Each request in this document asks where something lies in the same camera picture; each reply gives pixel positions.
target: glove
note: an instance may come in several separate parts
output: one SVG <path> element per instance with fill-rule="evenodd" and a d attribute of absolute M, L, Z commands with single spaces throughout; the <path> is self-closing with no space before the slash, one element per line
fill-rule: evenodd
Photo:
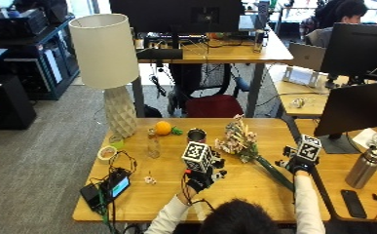
<path fill-rule="evenodd" d="M 227 171 L 222 170 L 216 174 L 203 174 L 198 172 L 188 172 L 188 182 L 187 186 L 195 190 L 196 193 L 199 193 L 203 189 L 208 188 L 214 181 L 216 181 L 220 178 L 224 178 Z"/>
<path fill-rule="evenodd" d="M 316 158 L 315 162 L 307 161 L 296 156 L 296 151 L 288 146 L 284 148 L 284 155 L 289 157 L 291 160 L 276 161 L 276 166 L 285 168 L 292 174 L 295 174 L 296 171 L 305 171 L 311 174 L 315 165 L 319 163 L 319 158 Z"/>
<path fill-rule="evenodd" d="M 191 178 L 187 182 L 187 186 L 199 193 L 203 189 L 208 188 L 214 181 L 207 185 L 204 181 L 198 180 L 196 178 Z"/>

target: textured lamp base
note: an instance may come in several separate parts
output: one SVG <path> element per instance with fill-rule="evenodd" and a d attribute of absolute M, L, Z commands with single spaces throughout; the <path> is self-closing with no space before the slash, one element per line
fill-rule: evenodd
<path fill-rule="evenodd" d="M 106 89 L 103 96 L 106 119 L 113 135 L 130 137 L 135 131 L 135 110 L 126 87 Z"/>

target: white lampshade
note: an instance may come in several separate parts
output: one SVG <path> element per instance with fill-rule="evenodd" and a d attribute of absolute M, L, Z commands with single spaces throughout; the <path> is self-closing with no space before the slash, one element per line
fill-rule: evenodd
<path fill-rule="evenodd" d="M 125 86 L 138 77 L 138 64 L 129 19 L 99 14 L 69 23 L 81 79 L 91 88 Z"/>

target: desk lamp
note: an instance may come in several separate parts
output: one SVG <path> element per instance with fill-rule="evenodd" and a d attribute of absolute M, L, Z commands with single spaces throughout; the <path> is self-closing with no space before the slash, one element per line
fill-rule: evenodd
<path fill-rule="evenodd" d="M 106 119 L 114 137 L 130 137 L 135 130 L 135 110 L 125 86 L 138 77 L 138 64 L 129 18 L 98 14 L 73 19 L 69 28 L 82 82 L 103 89 Z"/>

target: black bag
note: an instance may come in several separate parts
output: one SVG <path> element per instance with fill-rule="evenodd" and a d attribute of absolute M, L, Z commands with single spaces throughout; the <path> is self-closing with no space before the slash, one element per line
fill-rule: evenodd
<path fill-rule="evenodd" d="M 149 105 L 145 105 L 145 118 L 162 118 L 159 110 Z"/>

